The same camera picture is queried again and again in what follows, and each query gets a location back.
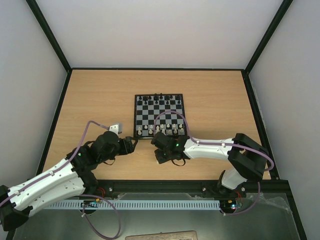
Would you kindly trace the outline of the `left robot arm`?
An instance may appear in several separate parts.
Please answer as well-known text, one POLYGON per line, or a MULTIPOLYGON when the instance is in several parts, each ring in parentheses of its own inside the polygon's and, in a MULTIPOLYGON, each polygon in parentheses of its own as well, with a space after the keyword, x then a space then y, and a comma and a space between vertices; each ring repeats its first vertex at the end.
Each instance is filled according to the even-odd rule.
POLYGON ((56 165, 16 186, 0 187, 0 224, 5 232, 22 226, 40 210, 61 200, 92 195, 98 186, 93 170, 101 163, 134 152, 138 141, 106 131, 68 153, 56 165))

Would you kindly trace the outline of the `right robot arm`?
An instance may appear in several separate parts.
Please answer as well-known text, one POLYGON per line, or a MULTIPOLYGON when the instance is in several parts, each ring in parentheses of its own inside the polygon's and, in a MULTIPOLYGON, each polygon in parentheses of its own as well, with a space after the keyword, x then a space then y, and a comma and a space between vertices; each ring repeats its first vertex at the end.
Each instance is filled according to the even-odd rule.
POLYGON ((151 140, 159 164, 191 159, 216 159, 228 161, 232 167, 219 178, 218 191, 229 196, 246 181, 260 182, 270 160, 268 151, 243 133, 234 138, 208 140, 180 136, 177 139, 158 132, 151 140))

